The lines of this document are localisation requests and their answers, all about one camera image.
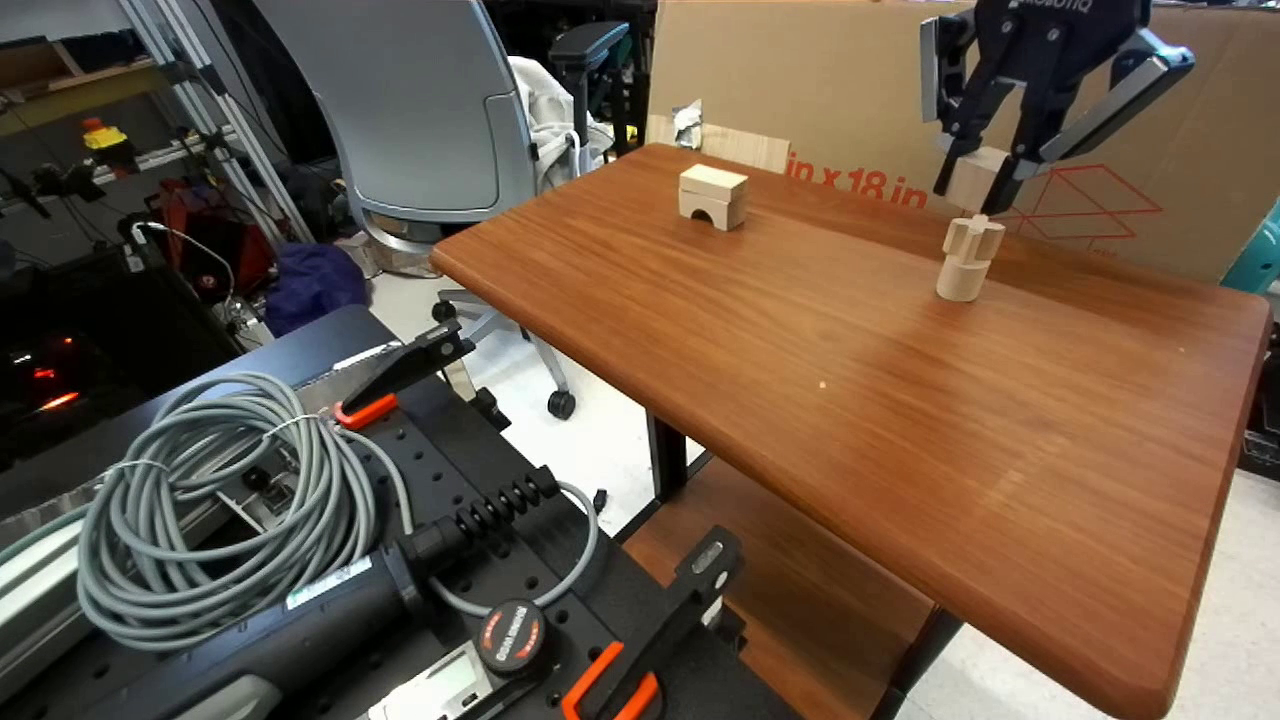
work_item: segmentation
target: table leg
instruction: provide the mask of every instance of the table leg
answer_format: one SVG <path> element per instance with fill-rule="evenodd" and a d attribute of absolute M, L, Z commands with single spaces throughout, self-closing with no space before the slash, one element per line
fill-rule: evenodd
<path fill-rule="evenodd" d="M 891 672 L 891 683 L 883 687 L 872 720 L 891 720 L 909 692 L 921 683 L 921 675 L 928 672 L 928 664 L 951 643 L 951 638 L 960 633 L 960 617 L 932 610 L 915 643 L 904 654 L 904 659 Z"/>
<path fill-rule="evenodd" d="M 662 426 L 651 413 L 644 413 L 644 416 L 649 416 L 651 491 L 660 503 L 669 503 L 689 483 L 682 434 L 675 434 L 671 426 Z"/>

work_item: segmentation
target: cardboard box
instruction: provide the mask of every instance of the cardboard box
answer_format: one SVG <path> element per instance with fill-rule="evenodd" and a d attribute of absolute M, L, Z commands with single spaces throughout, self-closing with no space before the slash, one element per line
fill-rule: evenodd
<path fill-rule="evenodd" d="M 951 211 L 932 202 L 939 133 L 921 120 L 921 21 L 955 0 L 662 0 L 649 111 L 792 143 L 789 178 Z M 1016 236 L 1221 280 L 1280 194 L 1280 14 L 1158 10 L 1196 73 L 1099 151 L 1052 166 L 1005 217 Z M 1105 93 L 1089 80 L 1077 111 Z"/>

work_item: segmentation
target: floor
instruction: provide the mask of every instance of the floor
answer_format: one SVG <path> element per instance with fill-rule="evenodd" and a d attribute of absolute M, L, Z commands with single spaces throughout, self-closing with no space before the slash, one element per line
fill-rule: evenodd
<path fill-rule="evenodd" d="M 377 318 L 417 336 L 427 329 L 434 286 L 377 280 Z M 506 439 L 561 481 L 607 488 L 603 530 L 618 530 L 649 502 L 644 413 L 567 365 L 576 416 L 542 413 L 550 382 L 537 351 L 504 331 L 467 362 L 473 382 L 492 389 L 511 416 Z M 904 720 L 1089 720 L 1099 717 L 988 638 L 962 630 L 915 683 Z M 1234 473 L 1221 544 L 1198 601 L 1175 720 L 1271 720 L 1280 717 L 1280 483 Z"/>

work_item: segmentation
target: white wall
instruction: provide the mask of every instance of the white wall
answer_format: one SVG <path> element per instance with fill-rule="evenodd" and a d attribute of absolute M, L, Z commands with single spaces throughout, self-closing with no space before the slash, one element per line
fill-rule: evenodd
<path fill-rule="evenodd" d="M 92 38 L 126 29 L 114 0 L 0 0 L 0 44 L 20 38 Z"/>

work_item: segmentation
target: small wooden block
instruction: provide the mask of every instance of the small wooden block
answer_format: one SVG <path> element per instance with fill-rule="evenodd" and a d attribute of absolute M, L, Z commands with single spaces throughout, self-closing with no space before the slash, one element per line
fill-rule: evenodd
<path fill-rule="evenodd" d="M 1005 158 L 1009 151 L 1001 147 L 974 147 L 960 158 L 945 202 L 955 204 L 960 211 L 983 211 L 983 202 L 1001 178 Z"/>
<path fill-rule="evenodd" d="M 680 217 L 702 211 L 721 232 L 733 232 L 747 217 L 747 178 L 693 166 L 680 172 Z"/>
<path fill-rule="evenodd" d="M 983 294 L 988 268 L 1001 251 L 1005 225 L 988 217 L 955 217 L 945 240 L 945 268 L 935 278 L 935 296 L 951 305 L 967 305 Z"/>

